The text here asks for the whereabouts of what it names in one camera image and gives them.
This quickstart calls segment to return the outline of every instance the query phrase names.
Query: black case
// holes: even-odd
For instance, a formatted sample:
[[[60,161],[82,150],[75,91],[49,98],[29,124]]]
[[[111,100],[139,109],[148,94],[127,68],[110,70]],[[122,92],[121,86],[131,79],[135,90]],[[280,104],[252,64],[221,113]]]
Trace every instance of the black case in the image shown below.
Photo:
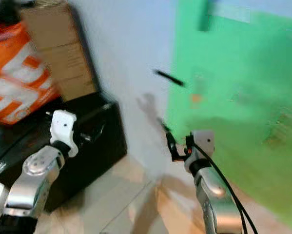
[[[64,109],[77,115],[75,135],[93,138],[69,158],[51,187],[45,209],[49,212],[92,183],[127,152],[118,103],[105,93],[94,93],[63,103],[57,99],[12,126],[0,125],[0,182],[11,187],[22,164],[49,143],[51,118],[45,112]]]

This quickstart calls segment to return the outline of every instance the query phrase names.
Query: orange and white bag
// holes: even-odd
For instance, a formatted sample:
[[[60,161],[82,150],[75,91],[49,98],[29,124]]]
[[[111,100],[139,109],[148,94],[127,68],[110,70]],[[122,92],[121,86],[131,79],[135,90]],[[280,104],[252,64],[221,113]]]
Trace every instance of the orange and white bag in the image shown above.
[[[0,25],[0,122],[14,124],[58,96],[23,23]]]

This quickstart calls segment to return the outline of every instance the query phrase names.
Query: floor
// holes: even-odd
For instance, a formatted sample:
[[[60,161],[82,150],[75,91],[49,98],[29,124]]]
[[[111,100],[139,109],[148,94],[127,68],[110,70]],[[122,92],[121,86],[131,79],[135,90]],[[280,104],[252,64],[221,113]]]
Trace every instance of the floor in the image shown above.
[[[151,180],[134,157],[126,156],[68,203],[43,214],[35,234],[204,234],[198,202],[196,210],[182,209],[169,196],[173,184],[168,178]],[[236,192],[260,234],[292,234],[270,212]]]

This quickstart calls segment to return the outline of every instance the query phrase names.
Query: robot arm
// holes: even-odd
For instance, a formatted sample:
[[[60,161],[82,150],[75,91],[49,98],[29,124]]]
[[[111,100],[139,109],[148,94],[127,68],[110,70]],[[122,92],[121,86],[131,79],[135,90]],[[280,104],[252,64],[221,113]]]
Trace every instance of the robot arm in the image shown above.
[[[0,217],[0,234],[32,234],[51,185],[65,160],[78,153],[73,142],[76,116],[62,110],[53,114],[50,145],[29,156],[20,177],[13,184]]]
[[[203,209],[207,234],[242,234],[239,210],[225,182],[210,162],[195,147],[200,145],[209,156],[214,151],[214,136],[211,131],[192,131],[186,137],[185,156],[176,150],[175,140],[167,132],[168,147],[172,161],[185,161],[185,169],[195,179],[196,197]]]

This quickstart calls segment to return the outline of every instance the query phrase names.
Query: black wire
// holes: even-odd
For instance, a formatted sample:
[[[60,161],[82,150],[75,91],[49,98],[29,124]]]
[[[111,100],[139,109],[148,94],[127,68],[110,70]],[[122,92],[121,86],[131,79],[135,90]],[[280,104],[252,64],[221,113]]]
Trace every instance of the black wire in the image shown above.
[[[222,180],[225,182],[225,184],[227,185],[229,191],[231,192],[235,202],[236,202],[236,205],[237,205],[237,208],[240,212],[240,215],[241,215],[241,221],[242,221],[242,226],[243,226],[243,229],[244,229],[244,233],[247,234],[247,227],[245,225],[245,221],[244,221],[244,217],[243,217],[243,213],[244,215],[246,216],[254,234],[258,234],[257,230],[256,230],[256,227],[254,225],[254,223],[252,222],[248,212],[245,210],[245,208],[243,207],[243,205],[241,204],[239,198],[236,196],[236,194],[234,193],[234,190],[232,189],[232,187],[230,186],[229,182],[227,181],[227,179],[225,178],[225,176],[223,175],[223,173],[221,172],[221,170],[218,168],[218,166],[214,163],[214,161],[210,158],[210,156],[207,155],[206,152],[204,152],[199,146],[197,146],[197,144],[194,144],[194,146],[200,151],[200,153],[203,154],[203,156],[205,156],[211,163],[211,165],[214,167],[214,169],[217,171],[217,173],[220,175],[220,177],[222,178]]]

